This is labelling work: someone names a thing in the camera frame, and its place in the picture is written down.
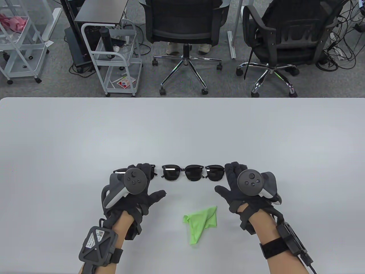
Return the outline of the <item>person's left hand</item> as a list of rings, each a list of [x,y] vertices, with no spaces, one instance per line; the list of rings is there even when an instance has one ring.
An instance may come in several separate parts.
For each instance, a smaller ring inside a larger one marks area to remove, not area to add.
[[[133,218],[131,228],[141,230],[142,219],[149,214],[150,207],[167,194],[164,190],[148,193],[155,175],[154,165],[149,163],[130,165],[111,174],[109,184],[102,190],[107,227],[113,226],[123,213],[127,213]]]

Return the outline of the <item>person's right hand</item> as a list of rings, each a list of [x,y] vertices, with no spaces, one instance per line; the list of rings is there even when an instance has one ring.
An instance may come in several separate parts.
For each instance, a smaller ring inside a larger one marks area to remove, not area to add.
[[[284,222],[283,214],[273,206],[281,205],[282,199],[278,194],[276,178],[272,172],[260,173],[238,162],[227,163],[225,172],[230,188],[216,186],[215,191],[227,201],[229,211],[232,213],[238,214],[241,205],[248,205],[239,213],[240,226],[243,230],[251,235],[256,234],[249,219],[259,210],[276,217],[277,224]]]

